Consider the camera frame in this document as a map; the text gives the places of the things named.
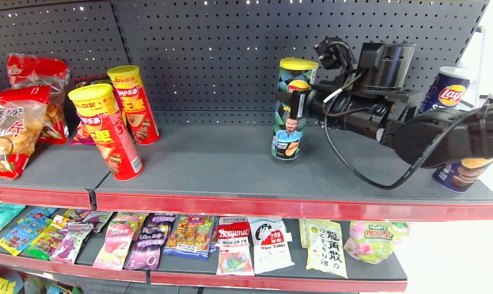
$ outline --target lay's logo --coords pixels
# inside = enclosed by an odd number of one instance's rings
[[[304,80],[293,80],[288,84],[288,93],[292,93],[295,90],[306,90],[310,87]]]
[[[439,101],[446,106],[455,106],[459,104],[464,93],[466,93],[466,87],[463,85],[451,85],[442,89]]]
[[[118,92],[118,95],[120,97],[134,97],[138,95],[138,87],[133,87],[131,89],[118,89],[116,88],[116,91]]]
[[[21,69],[18,68],[17,65],[11,66],[11,68],[7,71],[8,75],[17,75],[21,74]]]

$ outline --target yellow lid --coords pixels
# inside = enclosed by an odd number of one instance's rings
[[[71,101],[86,101],[96,99],[101,96],[112,94],[112,86],[109,84],[96,84],[74,89],[69,92]]]
[[[137,75],[140,71],[140,68],[136,65],[122,65],[121,67],[113,67],[107,71],[109,76],[113,75]]]
[[[283,58],[280,62],[280,67],[291,71],[309,71],[319,67],[317,62],[300,58]]]

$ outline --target green candy bag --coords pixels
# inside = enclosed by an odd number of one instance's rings
[[[351,221],[344,248],[355,259],[378,264],[392,255],[410,229],[411,222]]]

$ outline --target pegboard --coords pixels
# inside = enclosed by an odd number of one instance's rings
[[[109,2],[1,10],[0,91],[9,87],[9,52],[62,59],[69,65],[73,78],[103,74],[128,62]]]
[[[404,86],[426,92],[439,67],[456,65],[488,1],[12,3],[35,6],[0,8],[0,89],[7,86],[4,54],[11,51],[62,58],[73,76],[97,75],[131,60],[162,124],[245,124],[254,121],[245,114],[273,110],[279,60],[318,61],[313,46],[326,36],[344,39],[356,57],[368,41],[417,43]],[[318,80],[337,74],[319,69]],[[214,112],[224,118],[194,118]]]

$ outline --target gray metal shelf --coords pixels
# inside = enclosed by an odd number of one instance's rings
[[[395,255],[377,265],[358,261],[345,254],[349,279],[306,270],[306,249],[299,242],[299,226],[295,219],[284,219],[287,230],[292,233],[289,242],[294,266],[256,275],[255,277],[216,276],[218,253],[210,253],[206,261],[183,259],[162,255],[157,271],[150,272],[150,282],[167,285],[205,286],[250,289],[278,289],[282,291],[307,292],[403,292],[407,277]],[[340,222],[343,241],[349,237],[349,222]]]
[[[0,202],[88,209],[108,173],[96,146],[38,144],[19,178],[0,178]]]
[[[381,190],[346,169],[323,129],[304,129],[302,152],[293,162],[271,156],[272,132],[259,125],[166,126],[158,143],[137,147],[145,165],[139,177],[127,182],[107,177],[96,189],[98,209],[344,220],[493,219],[493,192],[482,182],[457,194],[440,187],[431,178],[433,170],[422,169],[405,186]],[[343,131],[332,136],[346,158],[377,182],[392,183],[408,168],[375,141]]]
[[[26,207],[19,216],[17,216],[12,222],[10,222],[2,231],[0,231],[0,238],[7,234],[11,229],[17,225],[17,220],[22,216],[30,212],[33,207]],[[65,209],[58,209],[54,214],[62,214]],[[293,235],[293,242],[289,243],[291,249],[292,260],[295,263],[294,266],[275,270],[273,272],[267,272],[256,277],[232,277],[237,283],[238,279],[243,285],[244,283],[257,283],[260,279],[269,279],[270,281],[275,281],[276,283],[284,284],[289,279],[293,281],[299,281],[303,285],[309,283],[310,286],[315,285],[315,283],[320,283],[324,285],[327,283],[328,287],[332,288],[332,291],[336,291],[336,287],[350,287],[352,291],[362,291],[368,289],[369,285],[375,283],[375,291],[382,291],[383,287],[392,287],[391,289],[396,290],[400,287],[403,289],[406,287],[407,277],[401,268],[395,255],[385,261],[377,264],[370,265],[353,259],[349,255],[345,255],[346,268],[349,279],[344,279],[332,274],[327,274],[325,272],[320,272],[317,270],[306,270],[306,249],[301,248],[299,242],[299,227],[297,220],[295,219],[285,219],[284,220],[288,231]],[[343,228],[343,238],[344,242],[349,237],[349,222],[341,222]],[[0,247],[0,264],[6,266],[15,266],[20,268],[25,268],[29,270],[36,270],[42,272],[57,272],[59,274],[66,275],[78,275],[87,276],[92,278],[100,279],[112,279],[115,281],[133,281],[136,272],[138,274],[142,273],[143,277],[146,272],[143,271],[113,271],[104,269],[94,269],[91,268],[98,251],[103,246],[104,236],[106,228],[98,233],[92,235],[88,238],[87,242],[84,244],[84,248],[80,251],[78,259],[75,265],[64,265],[62,263],[55,263],[50,261],[40,261],[30,257],[30,255],[22,252],[19,256],[13,257],[8,254],[2,247]],[[150,272],[151,283],[161,283],[167,285],[205,285],[205,279],[208,278],[228,278],[230,276],[216,276],[215,270],[218,263],[218,253],[210,253],[209,259],[206,261],[194,260],[194,259],[184,259],[181,257],[162,255],[159,263],[159,268],[155,272]],[[70,270],[71,267],[76,267],[77,271],[73,272]],[[171,275],[172,279],[164,279],[162,274]],[[175,279],[183,279],[184,282],[176,283]],[[281,286],[284,290],[288,289],[286,286]],[[271,289],[273,287],[260,287],[265,289]]]
[[[199,287],[180,287],[178,294],[198,294]],[[296,292],[260,290],[260,289],[230,289],[230,288],[209,288],[205,287],[203,294],[296,294]],[[299,294],[319,294],[320,292],[299,292]],[[358,294],[353,292],[343,292],[343,294]]]

